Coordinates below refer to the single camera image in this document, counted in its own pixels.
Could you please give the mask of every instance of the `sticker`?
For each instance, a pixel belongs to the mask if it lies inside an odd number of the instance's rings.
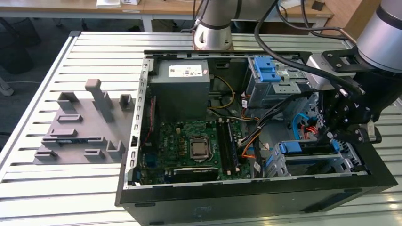
[[[171,65],[170,77],[200,77],[202,66],[200,65]]]
[[[242,100],[242,107],[247,108],[247,100]]]
[[[261,172],[261,170],[262,170],[262,166],[261,166],[257,162],[254,162],[254,169],[255,169],[258,172]]]
[[[277,71],[277,74],[278,74],[278,75],[289,75],[287,70]]]
[[[123,10],[123,13],[140,13],[139,10]]]

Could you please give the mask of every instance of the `gray carpet floor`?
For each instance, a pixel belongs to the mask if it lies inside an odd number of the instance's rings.
[[[27,48],[35,67],[31,71],[18,75],[9,74],[0,67],[0,76],[5,81],[42,82],[67,40],[70,31],[82,30],[80,19],[63,19],[62,27],[56,27],[54,20],[50,18],[31,19],[31,21],[42,38],[42,43],[38,46]],[[84,21],[90,31],[127,32],[134,26],[142,29],[142,21],[135,19],[86,19]],[[172,21],[154,20],[154,31],[172,32],[191,25],[191,21],[176,21],[176,23],[179,28],[172,29]],[[14,131],[39,87],[39,84],[35,83],[11,83],[9,85],[15,90],[14,95],[5,97],[0,93],[0,133],[11,133]],[[0,135],[0,150],[7,140],[8,136]]]

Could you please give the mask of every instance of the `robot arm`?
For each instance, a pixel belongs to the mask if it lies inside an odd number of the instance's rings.
[[[233,47],[231,20],[258,20],[275,0],[204,0],[194,34],[195,48],[229,50]]]
[[[206,0],[194,43],[198,49],[226,50],[233,46],[231,19],[259,19],[278,0]],[[402,95],[402,1],[383,0],[357,46],[314,54],[307,65],[342,77],[362,93],[334,89],[333,82],[307,72],[311,88],[319,92],[323,115],[321,142],[381,142],[374,127],[382,110]]]

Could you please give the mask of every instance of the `blue cable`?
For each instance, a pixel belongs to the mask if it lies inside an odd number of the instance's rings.
[[[301,138],[299,138],[299,133],[297,132],[297,117],[298,116],[302,116],[305,119],[310,119],[310,117],[305,114],[305,113],[298,113],[297,115],[295,115],[295,117],[294,117],[294,120],[293,120],[293,122],[291,122],[291,128],[293,128],[293,130],[294,130],[294,135],[295,135],[295,139],[297,140],[299,140]]]

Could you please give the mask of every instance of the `black cable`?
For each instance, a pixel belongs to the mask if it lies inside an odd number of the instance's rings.
[[[303,92],[301,94],[294,94],[294,95],[289,96],[285,100],[282,100],[279,103],[277,103],[266,111],[266,113],[261,117],[259,121],[257,122],[254,132],[242,139],[242,144],[245,144],[253,137],[255,137],[258,132],[263,129],[263,127],[266,125],[266,121],[270,120],[275,115],[278,115],[285,110],[285,107],[291,103],[291,101],[294,101],[295,99],[302,98],[302,97],[309,97],[313,93],[314,92],[311,91],[311,92]]]
[[[287,20],[287,10],[286,10],[286,8],[285,8],[282,5],[279,5],[279,7],[283,9],[283,12],[285,12],[285,18],[286,18],[286,20]]]
[[[277,60],[279,61],[281,63],[283,63],[285,65],[290,66],[290,67],[294,67],[307,73],[311,73],[325,79],[327,79],[330,81],[330,84],[334,86],[334,88],[337,90],[339,90],[341,88],[343,88],[346,91],[354,93],[354,94],[361,94],[361,90],[351,84],[349,83],[346,80],[343,80],[342,78],[339,78],[338,76],[333,75],[331,73],[323,71],[323,70],[319,70],[314,67],[310,67],[307,65],[303,65],[303,64],[299,64],[291,60],[287,60],[285,59],[283,57],[281,57],[269,47],[267,45],[265,44],[265,41],[262,40],[261,36],[259,36],[259,29],[263,25],[263,22],[266,20],[266,18],[269,17],[274,7],[278,7],[277,6],[278,4],[278,0],[275,0],[274,4],[271,5],[270,9],[267,10],[263,18],[259,20],[257,26],[255,26],[255,29],[254,29],[254,37],[255,37],[255,40],[257,40],[257,43],[258,45],[261,46],[261,48],[269,53],[269,55]]]
[[[306,28],[310,28],[310,24],[309,24],[309,20],[307,20],[307,15],[306,15],[305,0],[301,0],[301,7],[302,7],[302,17],[303,17],[305,25],[306,25]],[[314,32],[314,31],[310,31],[310,33],[314,36],[321,37],[321,38],[347,40],[347,37],[345,35],[326,35],[326,34],[319,34],[319,33]]]
[[[198,10],[196,10],[196,15],[199,14],[199,11],[200,11],[203,2],[204,2],[204,0],[202,0],[202,2],[200,2],[200,6],[199,6],[199,8],[198,8]],[[203,19],[203,15],[206,14],[208,3],[210,3],[210,0],[207,0],[206,8],[204,8],[204,10],[203,10],[203,12],[202,12],[202,16],[199,17],[200,20]],[[191,32],[194,29],[195,29],[195,17],[194,17],[194,20],[192,20],[192,26],[191,26],[191,28],[190,28],[190,29],[182,29],[182,30],[180,30],[180,33],[183,33],[183,32]]]
[[[195,1],[194,0],[194,3],[192,3],[192,24],[195,23]]]
[[[282,13],[281,13],[281,9],[279,6],[275,6],[277,12],[279,14],[281,20],[283,21],[283,23],[286,23],[287,26],[291,26],[293,28],[298,29],[298,30],[303,30],[303,31],[341,31],[339,27],[299,27],[295,26],[294,24],[291,24],[283,17]]]

